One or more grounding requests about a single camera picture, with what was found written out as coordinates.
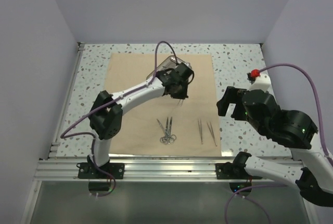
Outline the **steel instrument tray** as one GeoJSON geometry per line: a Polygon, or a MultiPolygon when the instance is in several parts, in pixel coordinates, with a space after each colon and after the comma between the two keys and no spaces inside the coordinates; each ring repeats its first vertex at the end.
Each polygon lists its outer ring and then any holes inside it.
{"type": "Polygon", "coordinates": [[[180,64],[185,64],[189,69],[191,69],[189,62],[186,62],[179,57],[176,58],[173,55],[168,56],[157,66],[156,79],[159,79],[162,82],[168,80],[170,72],[180,64]]]}

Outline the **steel scalpel handle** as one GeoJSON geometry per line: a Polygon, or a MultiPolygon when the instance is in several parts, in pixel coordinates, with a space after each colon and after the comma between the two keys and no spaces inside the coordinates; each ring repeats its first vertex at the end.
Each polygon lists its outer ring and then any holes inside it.
{"type": "Polygon", "coordinates": [[[214,145],[215,147],[217,147],[217,142],[216,142],[216,138],[215,138],[215,135],[214,135],[214,131],[213,131],[213,127],[212,127],[212,123],[211,122],[207,122],[207,126],[209,128],[209,131],[210,131],[210,134],[212,136],[212,140],[214,142],[214,145]]]}

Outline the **steel pointed tweezers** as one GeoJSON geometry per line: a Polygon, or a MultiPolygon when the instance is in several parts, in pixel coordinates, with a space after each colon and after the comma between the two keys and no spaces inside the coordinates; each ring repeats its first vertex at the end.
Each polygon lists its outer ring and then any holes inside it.
{"type": "Polygon", "coordinates": [[[200,135],[200,142],[201,142],[201,145],[203,145],[203,129],[202,129],[201,119],[198,119],[198,129],[199,129],[199,135],[200,135]]]}

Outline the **beige cloth wrap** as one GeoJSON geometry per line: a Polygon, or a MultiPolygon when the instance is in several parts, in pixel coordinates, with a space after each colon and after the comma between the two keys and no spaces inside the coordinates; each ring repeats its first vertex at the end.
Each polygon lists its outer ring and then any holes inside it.
{"type": "Polygon", "coordinates": [[[110,153],[204,157],[221,155],[212,57],[210,54],[180,54],[179,57],[189,62],[195,73],[183,105],[179,107],[179,100],[163,96],[130,110],[122,118],[120,132],[111,140],[110,153]],[[173,117],[172,134],[177,138],[171,144],[162,144],[160,138],[163,132],[157,119],[165,126],[170,117],[173,117]],[[202,121],[203,145],[200,142],[198,119],[202,121]],[[207,122],[212,123],[217,147],[207,122]]]}

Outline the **steel ring-handled forceps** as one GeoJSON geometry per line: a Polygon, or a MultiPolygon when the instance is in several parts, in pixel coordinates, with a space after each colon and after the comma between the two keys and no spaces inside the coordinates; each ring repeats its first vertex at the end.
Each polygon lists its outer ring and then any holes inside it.
{"type": "Polygon", "coordinates": [[[172,123],[173,123],[173,117],[170,117],[170,119],[168,118],[166,122],[166,132],[168,134],[166,140],[168,144],[173,143],[177,138],[175,134],[172,134],[172,123]]]}
{"type": "Polygon", "coordinates": [[[157,119],[157,123],[163,132],[163,136],[160,138],[160,142],[162,144],[171,144],[173,142],[173,138],[171,133],[169,132],[169,121],[168,120],[166,121],[167,123],[166,127],[162,125],[159,119],[157,119]]]}

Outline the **steel ring-handled scissors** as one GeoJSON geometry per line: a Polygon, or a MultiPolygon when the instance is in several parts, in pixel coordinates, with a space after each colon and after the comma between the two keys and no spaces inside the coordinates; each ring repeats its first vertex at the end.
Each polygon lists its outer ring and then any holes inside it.
{"type": "Polygon", "coordinates": [[[166,123],[165,123],[165,126],[162,125],[161,121],[160,120],[157,120],[158,123],[159,123],[159,126],[160,128],[162,129],[163,133],[164,133],[164,136],[162,136],[160,138],[160,142],[162,144],[169,144],[170,142],[170,135],[169,135],[169,118],[166,119],[166,123]]]}

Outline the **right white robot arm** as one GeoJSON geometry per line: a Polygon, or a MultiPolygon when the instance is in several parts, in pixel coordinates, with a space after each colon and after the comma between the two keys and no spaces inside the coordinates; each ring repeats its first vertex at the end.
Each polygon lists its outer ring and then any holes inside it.
{"type": "Polygon", "coordinates": [[[307,201],[332,207],[332,166],[321,146],[318,128],[313,120],[298,110],[283,110],[272,94],[262,90],[227,87],[217,102],[219,116],[225,116],[235,104],[232,118],[246,121],[261,136],[290,149],[292,158],[303,168],[264,161],[247,152],[239,152],[222,171],[236,179],[261,177],[295,188],[307,201]]]}

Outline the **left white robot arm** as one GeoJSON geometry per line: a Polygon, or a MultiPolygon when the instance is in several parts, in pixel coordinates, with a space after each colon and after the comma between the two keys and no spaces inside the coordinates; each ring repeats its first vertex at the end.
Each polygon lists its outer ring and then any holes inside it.
{"type": "Polygon", "coordinates": [[[109,158],[111,140],[121,130],[122,118],[133,108],[158,97],[169,95],[174,99],[186,99],[194,71],[187,63],[174,68],[154,71],[148,79],[130,89],[113,94],[100,92],[89,116],[89,125],[94,131],[91,153],[85,163],[78,163],[80,179],[106,179],[119,163],[112,164],[109,158]]]}

